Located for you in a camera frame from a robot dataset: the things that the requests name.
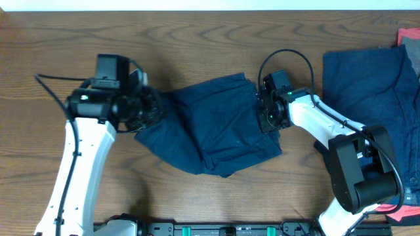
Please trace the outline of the red garment under pile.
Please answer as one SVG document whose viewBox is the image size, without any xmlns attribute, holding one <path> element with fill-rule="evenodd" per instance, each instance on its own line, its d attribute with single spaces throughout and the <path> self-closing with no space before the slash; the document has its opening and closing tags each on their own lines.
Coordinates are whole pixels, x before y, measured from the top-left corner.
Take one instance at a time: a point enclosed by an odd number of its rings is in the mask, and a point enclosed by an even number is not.
<svg viewBox="0 0 420 236">
<path fill-rule="evenodd" d="M 369 123 L 383 125 L 388 130 L 394 148 L 404 189 L 402 207 L 387 220 L 393 225 L 419 225 L 419 78 L 402 39 L 419 40 L 419 28 L 400 28 L 397 45 L 391 49 L 373 51 L 379 59 L 374 68 L 379 70 L 379 94 L 374 102 L 379 106 L 379 115 Z"/>
</svg>

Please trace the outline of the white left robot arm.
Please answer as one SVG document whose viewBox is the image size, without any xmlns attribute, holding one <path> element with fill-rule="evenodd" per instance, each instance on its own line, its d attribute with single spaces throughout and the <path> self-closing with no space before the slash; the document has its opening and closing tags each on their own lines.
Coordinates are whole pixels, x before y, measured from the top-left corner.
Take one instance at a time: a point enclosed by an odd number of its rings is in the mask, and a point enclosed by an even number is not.
<svg viewBox="0 0 420 236">
<path fill-rule="evenodd" d="M 138 235 L 141 224 L 127 214 L 94 224 L 104 163 L 119 134 L 139 132 L 162 120 L 165 112 L 157 90 L 77 88 L 68 96 L 66 139 L 48 207 L 35 235 Z"/>
</svg>

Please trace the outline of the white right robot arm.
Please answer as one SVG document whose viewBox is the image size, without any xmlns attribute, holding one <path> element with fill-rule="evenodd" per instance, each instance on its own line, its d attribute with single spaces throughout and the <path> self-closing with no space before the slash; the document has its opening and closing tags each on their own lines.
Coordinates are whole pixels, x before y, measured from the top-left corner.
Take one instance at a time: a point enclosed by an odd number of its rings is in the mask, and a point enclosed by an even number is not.
<svg viewBox="0 0 420 236">
<path fill-rule="evenodd" d="M 315 139 L 331 178 L 334 199 L 315 226 L 296 225 L 302 235 L 391 235 L 388 224 L 366 224 L 377 207 L 404 196 L 402 179 L 381 126 L 367 127 L 325 105 L 308 88 L 264 89 L 257 94 L 263 133 L 297 126 Z"/>
</svg>

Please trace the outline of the dark blue shirt pile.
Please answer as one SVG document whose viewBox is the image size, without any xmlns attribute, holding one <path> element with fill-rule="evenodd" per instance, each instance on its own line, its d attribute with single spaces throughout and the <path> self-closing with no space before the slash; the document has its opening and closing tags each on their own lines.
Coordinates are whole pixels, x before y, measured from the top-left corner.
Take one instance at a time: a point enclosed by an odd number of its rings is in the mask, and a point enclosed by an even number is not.
<svg viewBox="0 0 420 236">
<path fill-rule="evenodd" d="M 379 115 L 374 102 L 379 94 L 379 70 L 374 62 L 379 59 L 373 51 L 379 49 L 328 52 L 323 56 L 323 101 L 345 117 L 371 126 L 369 122 Z"/>
</svg>

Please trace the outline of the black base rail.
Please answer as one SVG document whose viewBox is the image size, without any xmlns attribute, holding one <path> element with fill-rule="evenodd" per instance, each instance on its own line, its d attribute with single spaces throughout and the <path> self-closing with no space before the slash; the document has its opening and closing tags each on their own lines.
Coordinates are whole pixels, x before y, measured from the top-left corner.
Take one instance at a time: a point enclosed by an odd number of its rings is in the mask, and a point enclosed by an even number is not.
<svg viewBox="0 0 420 236">
<path fill-rule="evenodd" d="M 308 220 L 288 220 L 273 224 L 199 224 L 173 220 L 145 222 L 130 214 L 114 215 L 93 224 L 95 235 L 136 236 L 322 236 L 321 226 Z"/>
</svg>

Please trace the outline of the grey garment under pile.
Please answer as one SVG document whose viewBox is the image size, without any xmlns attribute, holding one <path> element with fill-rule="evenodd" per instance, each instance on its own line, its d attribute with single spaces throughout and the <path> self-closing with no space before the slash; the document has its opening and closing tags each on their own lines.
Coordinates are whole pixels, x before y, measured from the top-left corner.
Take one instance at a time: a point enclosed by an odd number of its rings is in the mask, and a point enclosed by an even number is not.
<svg viewBox="0 0 420 236">
<path fill-rule="evenodd" d="M 402 44 L 406 47 L 408 57 L 411 60 L 411 66 L 416 76 L 419 77 L 419 40 L 404 37 Z"/>
</svg>

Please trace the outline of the navy blue shorts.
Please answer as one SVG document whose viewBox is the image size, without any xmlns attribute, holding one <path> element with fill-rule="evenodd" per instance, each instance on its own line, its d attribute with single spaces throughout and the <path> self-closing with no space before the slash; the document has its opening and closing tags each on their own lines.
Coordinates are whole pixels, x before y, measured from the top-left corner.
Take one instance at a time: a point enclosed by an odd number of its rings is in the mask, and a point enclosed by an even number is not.
<svg viewBox="0 0 420 236">
<path fill-rule="evenodd" d="M 135 140 L 175 168 L 226 178 L 282 154 L 278 132 L 261 132 L 257 88 L 243 73 L 162 93 L 167 116 Z"/>
</svg>

